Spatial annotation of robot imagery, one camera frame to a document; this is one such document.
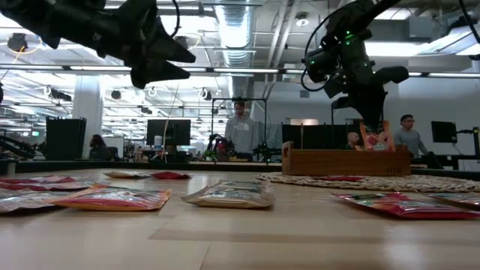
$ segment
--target woven placemat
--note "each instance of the woven placemat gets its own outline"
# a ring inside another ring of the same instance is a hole
[[[284,175],[281,172],[260,173],[256,178],[263,181],[302,185],[318,188],[342,188],[369,191],[403,192],[480,192],[480,181],[431,175],[376,177],[362,176],[358,181],[328,181],[319,177]]]

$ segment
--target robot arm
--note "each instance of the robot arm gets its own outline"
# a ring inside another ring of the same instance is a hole
[[[375,17],[399,1],[382,0],[374,4],[371,0],[356,0],[337,9],[329,15],[322,48],[305,55],[305,72],[311,80],[315,83],[325,81],[321,89],[325,89],[330,98],[340,93],[348,94],[350,106],[373,131],[381,126],[387,94],[383,85],[390,81],[400,83],[408,79],[409,74],[405,67],[384,67],[374,73],[375,62],[368,58],[364,41],[371,38],[367,27]]]
[[[134,86],[187,79],[190,74],[168,61],[196,58],[170,37],[158,17],[155,0],[127,0],[104,10],[106,0],[0,0],[0,11],[40,36],[53,49],[61,38],[116,57],[131,67]]]

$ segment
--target wooden table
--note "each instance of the wooden table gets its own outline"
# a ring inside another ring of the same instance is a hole
[[[55,174],[105,179],[102,171]],[[61,209],[0,216],[0,269],[443,270],[480,266],[480,220],[395,220],[362,211],[330,194],[352,190],[285,184],[273,184],[276,202],[269,210],[200,208],[182,202],[180,196],[222,179],[251,181],[254,174],[191,174],[193,179],[187,181],[112,181],[122,187],[172,189],[172,198],[161,211]]]

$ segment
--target wooden box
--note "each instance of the wooden box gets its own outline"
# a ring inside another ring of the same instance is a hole
[[[282,146],[282,173],[289,176],[409,176],[408,151],[294,149]]]

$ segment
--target gray hoodie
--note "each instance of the gray hoodie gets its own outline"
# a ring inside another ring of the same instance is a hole
[[[247,115],[235,116],[226,123],[225,138],[233,142],[237,153],[252,154],[258,146],[257,123]]]

